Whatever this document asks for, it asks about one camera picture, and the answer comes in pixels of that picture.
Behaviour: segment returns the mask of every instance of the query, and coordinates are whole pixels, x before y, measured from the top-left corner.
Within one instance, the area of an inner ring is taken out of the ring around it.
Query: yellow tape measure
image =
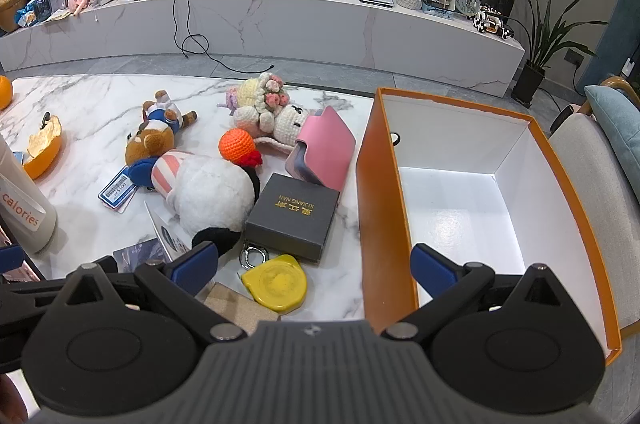
[[[260,304],[281,314],[302,305],[306,275],[291,255],[280,255],[241,276],[242,283]]]

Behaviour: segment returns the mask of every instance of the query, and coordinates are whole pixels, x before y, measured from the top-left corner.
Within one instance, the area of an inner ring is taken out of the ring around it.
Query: pink card holder
[[[290,176],[342,191],[356,140],[332,107],[310,115],[285,162]]]

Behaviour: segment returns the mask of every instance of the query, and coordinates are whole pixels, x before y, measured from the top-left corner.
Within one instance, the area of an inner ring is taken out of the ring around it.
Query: orange
[[[31,179],[45,173],[56,158],[62,145],[62,126],[56,115],[52,115],[45,127],[29,136],[27,152],[32,157],[22,167]]]
[[[0,76],[0,110],[9,106],[14,98],[14,86],[7,76]]]
[[[62,135],[57,135],[51,140],[49,146],[37,154],[36,157],[25,162],[22,167],[25,172],[27,172],[27,175],[31,177],[31,179],[35,179],[45,173],[47,168],[51,166],[51,163],[56,158],[61,145]]]

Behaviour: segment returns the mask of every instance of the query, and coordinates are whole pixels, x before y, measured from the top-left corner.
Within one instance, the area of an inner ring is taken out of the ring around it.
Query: green plant
[[[592,50],[586,45],[577,42],[564,42],[563,40],[569,34],[569,32],[578,26],[584,26],[585,24],[592,24],[596,26],[606,26],[608,22],[601,22],[599,20],[590,20],[588,22],[574,22],[572,24],[566,23],[562,18],[567,14],[580,0],[574,0],[571,2],[562,14],[556,20],[556,23],[551,29],[551,0],[546,3],[546,11],[544,18],[540,15],[540,3],[535,0],[535,10],[532,0],[527,0],[531,9],[532,21],[531,21],[531,33],[526,29],[527,36],[529,37],[529,63],[538,72],[543,72],[547,66],[546,63],[549,58],[553,56],[559,50],[563,48],[576,48],[580,52],[589,54],[590,56],[596,56]]]

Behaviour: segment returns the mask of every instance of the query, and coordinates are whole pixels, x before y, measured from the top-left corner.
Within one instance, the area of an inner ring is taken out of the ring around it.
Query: cardboard piece
[[[204,305],[222,317],[235,323],[247,334],[255,332],[259,321],[280,321],[280,316],[254,300],[216,283],[204,301]]]

